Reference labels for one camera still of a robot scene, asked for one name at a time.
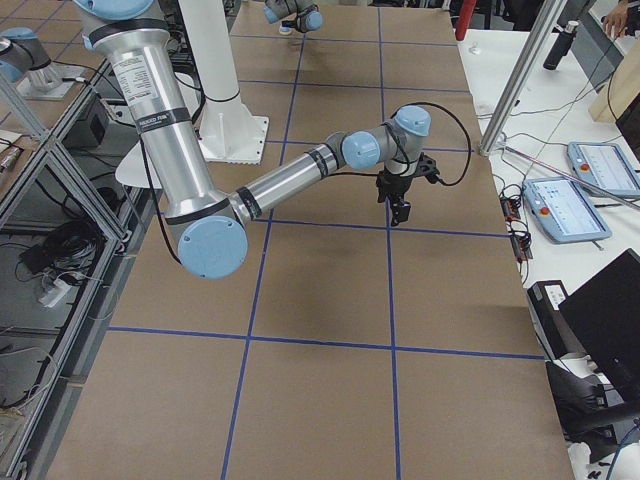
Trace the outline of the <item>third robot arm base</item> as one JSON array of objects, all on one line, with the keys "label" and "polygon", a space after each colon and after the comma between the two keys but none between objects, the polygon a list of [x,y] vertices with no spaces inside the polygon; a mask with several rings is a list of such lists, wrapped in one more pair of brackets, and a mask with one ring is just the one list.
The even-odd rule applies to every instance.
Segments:
[{"label": "third robot arm base", "polygon": [[61,100],[71,88],[39,37],[27,27],[1,32],[1,74],[29,100]]}]

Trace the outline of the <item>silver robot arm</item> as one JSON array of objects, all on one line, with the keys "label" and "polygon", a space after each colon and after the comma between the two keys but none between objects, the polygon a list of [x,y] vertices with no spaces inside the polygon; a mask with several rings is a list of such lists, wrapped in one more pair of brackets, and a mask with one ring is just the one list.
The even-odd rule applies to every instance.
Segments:
[{"label": "silver robot arm", "polygon": [[263,12],[270,24],[280,22],[300,33],[319,30],[324,24],[318,5],[311,0],[266,0]]},{"label": "silver robot arm", "polygon": [[336,132],[294,161],[232,193],[218,189],[166,51],[169,30],[156,1],[79,1],[87,48],[111,64],[139,135],[145,165],[152,166],[168,199],[165,219],[177,260],[191,274],[220,279],[244,262],[245,224],[340,168],[382,165],[377,187],[390,201],[394,221],[406,220],[403,199],[424,164],[431,116],[402,106],[370,130]]}]

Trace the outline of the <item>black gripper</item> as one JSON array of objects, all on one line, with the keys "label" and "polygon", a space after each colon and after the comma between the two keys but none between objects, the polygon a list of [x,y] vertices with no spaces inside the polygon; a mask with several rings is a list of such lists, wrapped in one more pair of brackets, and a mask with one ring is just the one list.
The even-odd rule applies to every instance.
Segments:
[{"label": "black gripper", "polygon": [[404,200],[404,195],[410,189],[412,181],[411,176],[396,175],[387,169],[377,173],[377,202],[389,201],[392,226],[398,226],[409,219],[411,203]]}]

